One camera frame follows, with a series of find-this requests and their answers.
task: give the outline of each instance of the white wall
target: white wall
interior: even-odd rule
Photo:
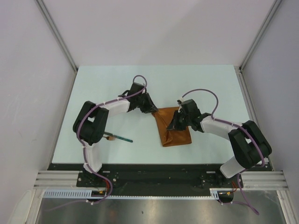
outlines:
[[[273,153],[299,208],[299,1],[285,0],[244,75]]]
[[[74,73],[33,0],[0,7],[0,222],[46,168]]]
[[[274,0],[45,0],[78,65],[240,65]]]

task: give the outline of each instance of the brown fabric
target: brown fabric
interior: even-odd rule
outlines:
[[[174,111],[177,109],[178,107],[167,107],[152,113],[157,122],[163,147],[180,146],[192,143],[189,127],[187,127],[185,131],[166,130],[168,125],[171,123]]]

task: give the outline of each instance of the white table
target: white table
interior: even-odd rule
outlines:
[[[71,93],[52,163],[83,163],[82,146],[72,131],[73,123],[87,100],[102,103],[130,89],[135,75],[148,81],[148,93],[158,108],[177,106],[177,99],[195,88],[210,89],[219,97],[218,118],[245,122],[249,120],[233,65],[180,66],[81,66]],[[215,106],[213,95],[194,92],[194,99],[204,112]],[[106,131],[132,139],[101,139],[96,145],[103,163],[122,164],[206,164],[225,163],[233,156],[229,141],[190,128],[192,144],[162,147],[156,121],[139,109],[111,117]]]

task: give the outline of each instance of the white vent strip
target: white vent strip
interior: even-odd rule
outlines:
[[[210,196],[110,196],[110,199],[167,199],[167,200],[218,200],[217,191],[211,190]],[[102,197],[92,197],[92,190],[70,190],[70,189],[48,189],[45,191],[44,198],[73,198],[73,199],[99,199]]]

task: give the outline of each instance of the shiny floor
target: shiny floor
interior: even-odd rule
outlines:
[[[285,224],[275,191],[246,192],[255,215],[246,206],[221,206],[210,200],[109,199],[97,205],[73,203],[46,209],[70,199],[43,199],[37,224]],[[243,201],[238,192],[235,201]]]

